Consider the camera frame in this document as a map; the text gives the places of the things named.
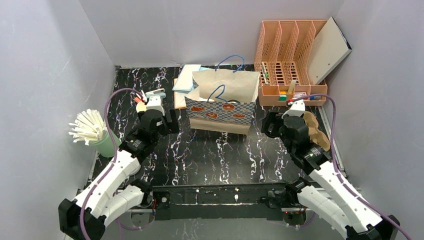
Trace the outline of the blue checkered paper bag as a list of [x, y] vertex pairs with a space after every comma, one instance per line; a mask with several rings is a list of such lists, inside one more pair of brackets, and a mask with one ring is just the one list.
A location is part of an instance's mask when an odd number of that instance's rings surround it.
[[[261, 74], [214, 69], [192, 73], [193, 90], [185, 96], [191, 129], [247, 135], [258, 98]], [[237, 100], [240, 103], [228, 103]]]

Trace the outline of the stack of white paper cups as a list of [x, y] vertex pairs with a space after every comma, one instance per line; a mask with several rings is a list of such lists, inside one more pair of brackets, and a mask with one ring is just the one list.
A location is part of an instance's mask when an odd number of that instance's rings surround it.
[[141, 113], [141, 112], [145, 112], [147, 110], [147, 107], [144, 102], [140, 101], [136, 104], [135, 109], [137, 113]]

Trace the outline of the green cup with black lid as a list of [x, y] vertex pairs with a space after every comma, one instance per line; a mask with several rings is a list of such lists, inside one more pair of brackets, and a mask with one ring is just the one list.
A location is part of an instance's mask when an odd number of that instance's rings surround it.
[[241, 103], [241, 102], [235, 99], [231, 99], [231, 100], [228, 100], [227, 103]]

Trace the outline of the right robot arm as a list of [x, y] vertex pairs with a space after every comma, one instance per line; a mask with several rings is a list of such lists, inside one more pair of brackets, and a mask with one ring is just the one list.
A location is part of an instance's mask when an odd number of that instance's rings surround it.
[[299, 177], [287, 184], [281, 198], [292, 205], [311, 209], [346, 240], [394, 240], [399, 221], [373, 210], [335, 170], [329, 151], [311, 141], [304, 118], [277, 111], [267, 113], [261, 132], [280, 138], [291, 160], [329, 195], [325, 197], [306, 179]]

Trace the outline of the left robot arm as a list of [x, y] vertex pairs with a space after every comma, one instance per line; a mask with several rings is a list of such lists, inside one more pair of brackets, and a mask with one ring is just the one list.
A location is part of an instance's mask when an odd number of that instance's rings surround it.
[[58, 206], [59, 228], [73, 240], [99, 240], [106, 227], [132, 207], [146, 201], [149, 183], [134, 180], [121, 193], [121, 183], [150, 156], [160, 136], [179, 133], [176, 111], [148, 109], [119, 145], [116, 155], [97, 178], [74, 199]]

